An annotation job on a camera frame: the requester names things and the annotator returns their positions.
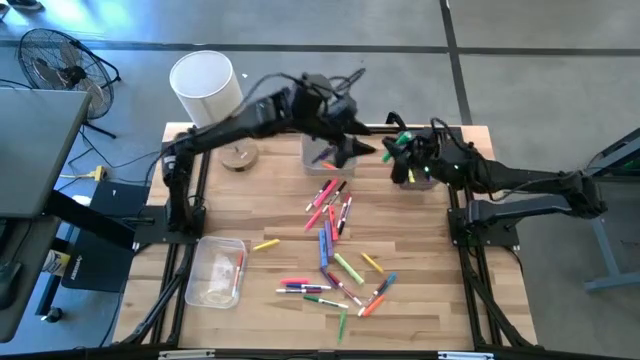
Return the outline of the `teal marker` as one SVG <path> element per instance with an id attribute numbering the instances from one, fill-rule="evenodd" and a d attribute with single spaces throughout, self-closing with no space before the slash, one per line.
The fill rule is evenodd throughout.
<path id="1" fill-rule="evenodd" d="M 392 272 L 389 277 L 387 279 L 385 279 L 383 281 L 383 283 L 374 291 L 373 293 L 373 299 L 375 299 L 376 297 L 382 295 L 386 289 L 394 283 L 394 281 L 396 280 L 397 277 L 397 273 L 396 272 Z"/>

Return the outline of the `grey translucent plastic bin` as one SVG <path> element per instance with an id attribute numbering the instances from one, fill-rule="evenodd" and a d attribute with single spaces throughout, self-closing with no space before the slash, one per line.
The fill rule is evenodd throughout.
<path id="1" fill-rule="evenodd" d="M 399 147 L 400 150 L 407 150 L 411 153 L 409 167 L 414 174 L 416 182 L 409 183 L 407 180 L 404 183 L 396 184 L 405 190 L 429 190 L 436 185 L 437 181 L 431 177 L 429 167 L 424 157 L 433 154 L 437 150 L 437 135 L 433 133 L 431 128 L 410 130 L 408 132 L 412 134 L 412 138 L 406 144 Z"/>

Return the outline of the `white shade table lamp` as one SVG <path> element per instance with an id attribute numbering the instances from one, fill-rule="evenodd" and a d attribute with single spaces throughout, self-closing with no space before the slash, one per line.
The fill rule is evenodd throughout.
<path id="1" fill-rule="evenodd" d="M 197 128 L 200 139 L 195 144 L 201 152 L 216 150 L 230 171 L 243 172 L 256 164 L 255 143 L 231 133 L 231 115 L 244 95 L 227 56 L 211 50 L 189 53 L 173 65 L 169 82 Z"/>

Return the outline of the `white marker black print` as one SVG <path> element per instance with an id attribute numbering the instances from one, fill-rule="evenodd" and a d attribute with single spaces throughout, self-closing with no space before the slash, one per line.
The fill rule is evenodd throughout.
<path id="1" fill-rule="evenodd" d="M 329 206 L 332 205 L 340 196 L 342 190 L 344 189 L 344 187 L 347 185 L 347 181 L 343 181 L 340 186 L 334 191 L 334 193 L 331 195 L 331 197 L 329 198 L 328 202 L 325 204 L 325 206 L 322 209 L 322 212 L 325 213 L 327 212 L 327 210 L 329 209 Z"/>

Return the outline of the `large pink highlighter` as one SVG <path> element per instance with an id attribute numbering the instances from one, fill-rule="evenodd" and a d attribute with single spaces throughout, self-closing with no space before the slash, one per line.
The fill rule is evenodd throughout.
<path id="1" fill-rule="evenodd" d="M 337 179 L 337 178 L 334 178 L 334 179 L 332 179 L 332 180 L 329 182 L 329 184 L 328 184 L 328 186 L 326 187 L 326 189 L 325 189 L 325 190 L 324 190 L 324 191 L 319 195 L 319 197 L 318 197 L 318 198 L 313 202 L 313 205 L 314 205 L 316 208 L 319 208 L 319 207 L 323 204 L 323 202 L 325 201 L 325 199 L 327 198 L 327 196 L 331 194 L 331 192 L 333 191 L 333 189 L 335 188 L 335 186 L 337 185 L 337 183 L 338 183 L 338 179 Z"/>

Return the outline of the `pale green Sharpie highlighter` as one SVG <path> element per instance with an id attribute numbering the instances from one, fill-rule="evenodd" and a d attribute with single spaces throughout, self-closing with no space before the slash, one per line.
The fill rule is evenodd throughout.
<path id="1" fill-rule="evenodd" d="M 355 280 L 358 285 L 364 284 L 363 277 L 339 254 L 333 255 L 334 260 Z"/>

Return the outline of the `black desk leg beam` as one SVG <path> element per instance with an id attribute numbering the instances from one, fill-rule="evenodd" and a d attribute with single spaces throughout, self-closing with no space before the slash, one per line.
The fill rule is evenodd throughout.
<path id="1" fill-rule="evenodd" d="M 133 230 L 98 211 L 79 204 L 57 190 L 50 193 L 43 212 L 56 216 L 82 230 L 92 232 L 120 248 L 133 249 L 135 234 Z"/>

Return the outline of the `red dry-erase marker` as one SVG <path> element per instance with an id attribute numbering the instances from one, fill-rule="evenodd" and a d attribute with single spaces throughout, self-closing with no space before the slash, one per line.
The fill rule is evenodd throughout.
<path id="1" fill-rule="evenodd" d="M 350 202 L 351 202 L 351 195 L 347 194 L 343 201 L 338 222 L 337 222 L 337 228 L 339 233 L 343 231 L 344 225 L 346 223 L 346 217 L 349 210 Z"/>
<path id="2" fill-rule="evenodd" d="M 339 280 L 339 288 L 347 295 L 347 297 L 349 297 L 353 302 L 356 303 L 356 305 L 358 306 L 362 306 L 362 302 L 361 300 L 351 291 L 349 290 L 346 285 Z"/>

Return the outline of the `white purple-capped thin marker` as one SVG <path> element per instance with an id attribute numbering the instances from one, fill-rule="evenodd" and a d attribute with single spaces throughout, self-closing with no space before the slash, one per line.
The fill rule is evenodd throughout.
<path id="1" fill-rule="evenodd" d="M 315 194 L 314 198 L 306 206 L 305 212 L 308 212 L 314 206 L 314 203 L 316 202 L 316 200 L 327 190 L 327 188 L 331 184 L 331 181 L 332 180 L 326 180 L 326 182 L 323 184 L 323 186 Z"/>

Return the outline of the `black computer case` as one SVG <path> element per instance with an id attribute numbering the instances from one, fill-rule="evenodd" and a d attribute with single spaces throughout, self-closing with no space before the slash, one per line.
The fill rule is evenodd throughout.
<path id="1" fill-rule="evenodd" d="M 80 230 L 70 244 L 70 260 L 61 285 L 65 288 L 118 293 L 129 275 L 133 250 Z"/>

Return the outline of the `black floor fan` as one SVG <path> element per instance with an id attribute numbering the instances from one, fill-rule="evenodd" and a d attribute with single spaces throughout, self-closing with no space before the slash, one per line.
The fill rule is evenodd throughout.
<path id="1" fill-rule="evenodd" d="M 111 139 L 117 136 L 92 124 L 106 115 L 114 102 L 119 70 L 80 40 L 54 29 L 36 28 L 19 40 L 17 59 L 32 88 L 82 91 L 90 97 L 84 125 Z"/>

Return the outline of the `large office desk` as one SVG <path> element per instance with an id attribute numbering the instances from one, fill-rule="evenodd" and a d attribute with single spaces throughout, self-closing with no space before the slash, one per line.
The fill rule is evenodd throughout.
<path id="1" fill-rule="evenodd" d="M 60 220 L 44 213 L 90 102 L 86 92 L 0 88 L 0 343 L 23 317 Z"/>

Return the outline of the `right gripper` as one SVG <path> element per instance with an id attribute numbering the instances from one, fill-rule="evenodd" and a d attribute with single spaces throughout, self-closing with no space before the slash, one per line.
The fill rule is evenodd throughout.
<path id="1" fill-rule="evenodd" d="M 405 136 L 383 138 L 387 150 L 405 143 Z M 393 183 L 406 182 L 411 169 L 414 173 L 422 170 L 429 177 L 453 188 L 463 188 L 469 184 L 473 146 L 456 139 L 448 131 L 432 128 L 415 131 L 407 143 L 407 149 L 409 151 L 390 152 L 394 159 L 391 171 Z"/>

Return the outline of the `clear shallow plastic bin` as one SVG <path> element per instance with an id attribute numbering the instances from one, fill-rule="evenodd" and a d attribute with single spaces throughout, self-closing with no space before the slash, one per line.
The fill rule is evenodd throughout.
<path id="1" fill-rule="evenodd" d="M 238 292 L 232 298 L 234 276 L 239 253 L 245 251 L 244 266 Z M 240 239 L 216 236 L 202 237 L 196 247 L 191 267 L 185 301 L 196 307 L 229 309 L 237 305 L 240 298 L 247 249 Z"/>

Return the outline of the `black dry-erase marker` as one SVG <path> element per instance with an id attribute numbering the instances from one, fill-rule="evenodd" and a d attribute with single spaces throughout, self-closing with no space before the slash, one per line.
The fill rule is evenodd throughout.
<path id="1" fill-rule="evenodd" d="M 346 225 L 346 221 L 349 215 L 349 211 L 351 208 L 351 204 L 352 204 L 352 196 L 348 195 L 346 200 L 343 203 L 343 206 L 341 208 L 341 213 L 339 216 L 339 222 L 338 222 L 338 234 L 341 235 L 344 227 Z"/>

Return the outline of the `short yellow highlighter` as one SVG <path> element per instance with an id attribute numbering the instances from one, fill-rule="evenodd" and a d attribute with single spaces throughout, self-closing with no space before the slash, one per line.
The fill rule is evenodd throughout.
<path id="1" fill-rule="evenodd" d="M 385 272 L 385 270 L 368 254 L 366 254 L 365 252 L 361 252 L 360 255 L 364 259 L 364 261 L 378 273 L 383 274 Z"/>

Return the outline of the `white yellow bottle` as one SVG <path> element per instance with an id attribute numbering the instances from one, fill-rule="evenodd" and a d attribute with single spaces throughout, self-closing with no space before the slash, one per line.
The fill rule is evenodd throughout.
<path id="1" fill-rule="evenodd" d="M 50 250 L 42 266 L 42 272 L 62 277 L 66 271 L 70 256 L 67 253 Z"/>

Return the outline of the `yellow power plug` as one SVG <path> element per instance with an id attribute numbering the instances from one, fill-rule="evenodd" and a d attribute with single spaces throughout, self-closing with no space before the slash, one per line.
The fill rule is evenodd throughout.
<path id="1" fill-rule="evenodd" d="M 98 165 L 94 170 L 85 173 L 85 174 L 77 174 L 77 175 L 61 175 L 61 178 L 68 179 L 93 179 L 96 182 L 103 181 L 107 178 L 107 169 Z"/>

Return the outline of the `orange highlighter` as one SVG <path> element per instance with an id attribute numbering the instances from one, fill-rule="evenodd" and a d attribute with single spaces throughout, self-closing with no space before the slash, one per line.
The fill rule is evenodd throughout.
<path id="1" fill-rule="evenodd" d="M 366 308 L 363 308 L 359 312 L 359 316 L 369 317 L 379 307 L 379 305 L 384 301 L 384 299 L 385 299 L 385 295 L 380 295 L 376 297 Z"/>

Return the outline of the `black flat box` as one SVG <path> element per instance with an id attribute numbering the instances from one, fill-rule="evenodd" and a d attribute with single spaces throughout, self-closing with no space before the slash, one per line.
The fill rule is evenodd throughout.
<path id="1" fill-rule="evenodd" d="M 109 217 L 135 217 L 146 204 L 148 194 L 148 187 L 101 182 L 96 187 L 89 207 Z"/>

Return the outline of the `grey desk frame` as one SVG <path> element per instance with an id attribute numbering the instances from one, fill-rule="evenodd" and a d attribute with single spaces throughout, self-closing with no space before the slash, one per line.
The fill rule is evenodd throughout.
<path id="1" fill-rule="evenodd" d="M 598 152 L 587 164 L 585 171 L 596 178 L 611 180 L 640 180 L 640 165 L 631 163 L 640 160 L 640 127 L 618 139 Z M 607 275 L 584 283 L 587 293 L 599 290 L 640 285 L 640 271 L 624 273 L 620 270 L 607 236 L 605 219 L 598 217 L 590 221 L 602 253 Z"/>

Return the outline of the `silver bracket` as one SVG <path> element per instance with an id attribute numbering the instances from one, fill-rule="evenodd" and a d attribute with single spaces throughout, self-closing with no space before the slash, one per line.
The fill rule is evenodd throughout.
<path id="1" fill-rule="evenodd" d="M 187 349 L 161 351 L 157 360 L 205 360 L 214 358 L 215 351 L 213 349 Z"/>
<path id="2" fill-rule="evenodd" d="M 493 353 L 439 351 L 438 360 L 495 360 Z"/>

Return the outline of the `brown white dry-erase marker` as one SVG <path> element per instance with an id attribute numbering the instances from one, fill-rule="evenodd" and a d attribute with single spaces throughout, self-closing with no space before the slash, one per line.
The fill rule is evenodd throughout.
<path id="1" fill-rule="evenodd" d="M 372 296 L 367 300 L 367 302 L 365 303 L 365 305 L 364 305 L 364 306 L 363 306 L 363 307 L 358 311 L 358 314 L 357 314 L 357 316 L 358 316 L 358 317 L 360 317 L 360 316 L 359 316 L 359 312 L 360 312 L 363 308 L 366 308 L 366 307 L 367 307 L 367 306 L 368 306 L 368 305 L 369 305 L 369 304 L 374 300 L 374 299 L 373 299 L 373 293 L 372 293 Z"/>

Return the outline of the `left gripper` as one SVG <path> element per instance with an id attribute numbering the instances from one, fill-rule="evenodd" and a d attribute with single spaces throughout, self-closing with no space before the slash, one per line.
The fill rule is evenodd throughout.
<path id="1" fill-rule="evenodd" d="M 345 77 L 326 77 L 322 74 L 302 74 L 293 79 L 292 128 L 330 142 L 340 142 L 346 135 L 371 134 L 370 129 L 357 119 L 357 102 L 347 91 L 348 84 L 334 85 L 334 80 Z M 334 165 L 343 168 L 355 154 L 372 154 L 376 149 L 358 140 L 336 148 Z"/>

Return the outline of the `black aluminium table frame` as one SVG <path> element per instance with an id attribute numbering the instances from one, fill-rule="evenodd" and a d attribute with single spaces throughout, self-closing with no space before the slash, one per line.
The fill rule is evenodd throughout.
<path id="1" fill-rule="evenodd" d="M 330 269 L 362 302 L 356 305 L 341 289 L 323 299 L 346 304 L 335 308 L 278 294 L 283 278 L 322 281 L 318 230 L 305 231 L 311 218 L 308 202 L 323 185 L 306 175 L 300 158 L 301 138 L 281 135 L 259 144 L 256 166 L 230 172 L 213 162 L 204 194 L 209 236 L 240 239 L 248 255 L 236 306 L 216 309 L 186 305 L 178 344 L 213 349 L 217 356 L 246 353 L 310 357 L 359 350 L 425 352 L 470 350 L 472 333 L 458 250 L 451 244 L 445 186 L 426 192 L 405 191 L 389 178 L 390 168 L 378 155 L 361 158 L 346 192 L 353 198 L 337 252 L 363 277 L 358 285 L 339 264 Z M 260 251 L 252 248 L 280 239 Z M 384 270 L 378 273 L 360 253 Z M 382 294 L 384 301 L 369 317 L 358 311 L 373 291 L 397 273 Z M 348 318 L 342 344 L 337 344 L 340 313 Z"/>

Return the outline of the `green dry-erase marker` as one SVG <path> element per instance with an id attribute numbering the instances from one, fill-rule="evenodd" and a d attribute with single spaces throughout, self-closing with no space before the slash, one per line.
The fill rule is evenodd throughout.
<path id="1" fill-rule="evenodd" d="M 327 306 L 331 306 L 331 307 L 335 307 L 335 308 L 340 308 L 340 309 L 348 309 L 349 308 L 349 306 L 346 305 L 346 304 L 342 304 L 342 303 L 326 300 L 326 299 L 323 299 L 321 297 L 312 296 L 312 295 L 304 295 L 303 299 L 307 300 L 307 301 L 314 302 L 314 303 L 319 303 L 319 304 L 323 304 L 323 305 L 327 305 Z"/>

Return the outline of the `white plastic bin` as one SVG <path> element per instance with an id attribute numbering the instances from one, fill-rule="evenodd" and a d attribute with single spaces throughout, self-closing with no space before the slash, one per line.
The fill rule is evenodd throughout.
<path id="1" fill-rule="evenodd" d="M 337 170 L 329 170 L 322 166 L 322 162 L 329 162 L 334 165 L 334 154 L 327 157 L 325 160 L 312 164 L 313 158 L 318 155 L 323 149 L 331 147 L 327 141 L 317 138 L 313 140 L 309 135 L 303 134 L 301 136 L 301 150 L 300 158 L 303 166 L 303 170 L 306 175 L 309 176 L 353 176 L 355 174 L 355 168 L 358 160 L 351 158 L 343 168 L 337 168 Z"/>

